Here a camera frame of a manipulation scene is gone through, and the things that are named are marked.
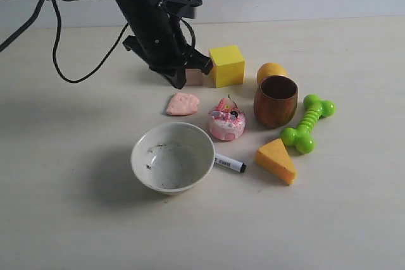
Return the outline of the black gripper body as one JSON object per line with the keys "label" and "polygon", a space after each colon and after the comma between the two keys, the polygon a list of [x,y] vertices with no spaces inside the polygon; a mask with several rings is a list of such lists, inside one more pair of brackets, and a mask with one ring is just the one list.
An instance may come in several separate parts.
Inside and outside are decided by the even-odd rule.
{"label": "black gripper body", "polygon": [[166,0],[115,0],[132,29],[142,54],[153,69],[168,71],[186,65],[194,57],[176,24],[180,18],[170,13]]}

